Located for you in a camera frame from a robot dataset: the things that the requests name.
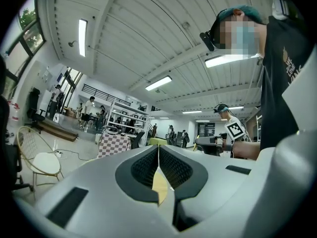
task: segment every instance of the white chair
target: white chair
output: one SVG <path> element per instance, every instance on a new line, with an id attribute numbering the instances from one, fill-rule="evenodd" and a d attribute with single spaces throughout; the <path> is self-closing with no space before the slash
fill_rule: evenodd
<path id="1" fill-rule="evenodd" d="M 54 150 L 35 130 L 27 126 L 20 127 L 17 134 L 17 142 L 21 155 L 28 168 L 33 172 L 33 186 L 34 176 L 36 186 L 51 184 L 37 184 L 37 175 L 52 176 L 59 180 L 57 175 L 60 173 L 64 178 Z"/>

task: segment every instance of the desk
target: desk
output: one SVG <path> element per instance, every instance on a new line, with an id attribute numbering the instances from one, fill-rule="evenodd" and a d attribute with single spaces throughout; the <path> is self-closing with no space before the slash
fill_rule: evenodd
<path id="1" fill-rule="evenodd" d="M 87 123 L 88 123 L 89 121 L 93 121 L 93 124 L 94 124 L 96 121 L 98 121 L 98 117 L 93 116 L 93 115 L 88 115 L 88 116 L 89 116 L 89 118 L 88 118 L 88 120 L 85 122 L 84 127 L 86 127 L 86 125 L 87 125 Z"/>
<path id="2" fill-rule="evenodd" d="M 129 137 L 104 133 L 100 140 L 97 158 L 114 155 L 131 149 Z"/>
<path id="3" fill-rule="evenodd" d="M 166 139 L 151 137 L 148 145 L 167 145 Z"/>

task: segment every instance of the window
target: window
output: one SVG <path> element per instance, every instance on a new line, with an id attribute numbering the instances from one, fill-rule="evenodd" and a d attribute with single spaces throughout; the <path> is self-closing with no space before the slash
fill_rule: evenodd
<path id="1" fill-rule="evenodd" d="M 71 71 L 69 72 L 69 74 L 70 74 L 71 79 L 72 79 L 73 81 L 75 81 L 75 78 L 76 78 L 76 76 L 77 76 L 77 74 L 78 74 L 78 71 L 76 71 L 75 69 L 71 69 Z"/>
<path id="2" fill-rule="evenodd" d="M 6 89 L 3 94 L 7 100 L 12 97 L 11 92 L 14 91 L 14 88 L 21 78 L 26 66 L 45 42 L 42 29 L 39 24 L 40 21 L 35 1 L 36 0 L 27 0 L 25 2 L 17 15 L 18 19 L 14 19 L 16 22 L 13 24 L 14 27 L 11 29 L 11 32 L 9 32 L 8 38 L 4 38 L 7 39 L 7 46 L 5 50 L 1 52 L 1 55 L 3 55 L 8 69 L 7 76 L 5 78 Z"/>
<path id="3" fill-rule="evenodd" d="M 29 49 L 34 54 L 37 47 L 43 43 L 43 38 L 39 30 L 39 24 L 34 24 L 32 27 L 30 27 L 30 29 L 24 33 L 23 38 Z"/>
<path id="4" fill-rule="evenodd" d="M 18 76 L 27 59 L 29 58 L 28 53 L 20 42 L 18 42 L 9 56 L 5 58 L 6 68 L 13 74 Z"/>
<path id="5" fill-rule="evenodd" d="M 5 85 L 4 85 L 4 91 L 2 93 L 2 96 L 6 98 L 7 100 L 10 100 L 11 97 L 13 96 L 15 87 L 17 85 L 17 77 L 14 76 L 11 72 L 7 71 L 6 72 L 6 77 L 5 77 Z"/>

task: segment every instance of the staircase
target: staircase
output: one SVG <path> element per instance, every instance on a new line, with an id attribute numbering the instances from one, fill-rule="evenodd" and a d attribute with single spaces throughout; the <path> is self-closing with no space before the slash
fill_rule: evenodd
<path id="1" fill-rule="evenodd" d="M 41 130 L 71 142 L 74 142 L 75 139 L 78 137 L 78 133 L 66 130 L 60 124 L 48 118 L 45 118 L 44 121 L 40 121 L 38 125 L 41 128 Z"/>

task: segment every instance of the cable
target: cable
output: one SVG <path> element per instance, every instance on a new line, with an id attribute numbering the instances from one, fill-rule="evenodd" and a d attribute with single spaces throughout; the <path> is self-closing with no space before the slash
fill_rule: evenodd
<path id="1" fill-rule="evenodd" d="M 67 152 L 71 152 L 71 153 L 77 153 L 77 152 L 74 152 L 74 151 L 71 151 L 71 150 L 66 150 L 66 149 L 56 149 L 54 150 L 54 152 L 59 152 L 59 153 L 62 153 L 61 151 L 67 151 Z M 85 160 L 85 159 L 81 159 L 79 158 L 81 161 L 89 161 L 89 160 L 92 160 L 92 159 L 89 159 L 89 160 Z"/>

